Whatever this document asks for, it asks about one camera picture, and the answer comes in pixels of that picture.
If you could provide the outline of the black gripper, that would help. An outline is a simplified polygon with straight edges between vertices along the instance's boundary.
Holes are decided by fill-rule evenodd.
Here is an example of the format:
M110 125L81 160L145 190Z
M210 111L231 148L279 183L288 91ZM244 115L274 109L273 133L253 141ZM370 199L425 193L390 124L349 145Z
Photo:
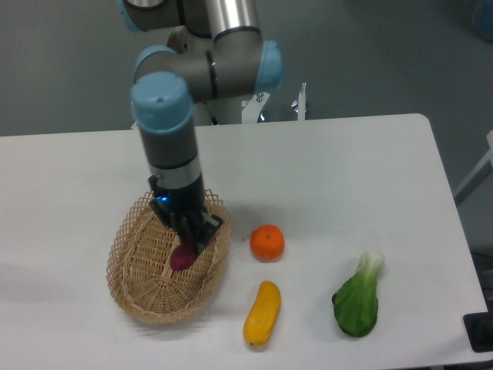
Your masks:
M152 175L149 185L153 198L149 206L159 220L174 229L182 244L195 247L196 255L201 255L216 237L223 225L223 219L206 211L203 177L199 176L191 184L166 189L158 185L158 177Z

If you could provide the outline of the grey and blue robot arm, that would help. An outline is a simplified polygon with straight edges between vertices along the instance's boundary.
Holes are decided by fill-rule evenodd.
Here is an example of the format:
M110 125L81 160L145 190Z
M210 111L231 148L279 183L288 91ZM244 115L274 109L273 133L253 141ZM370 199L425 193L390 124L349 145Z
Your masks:
M182 26L210 41L203 51L145 49L136 60L130 91L151 171L150 206L194 254L201 254L222 220L205 208L194 108L277 88L283 79L280 47L262 37L253 1L121 1L118 7L134 32Z

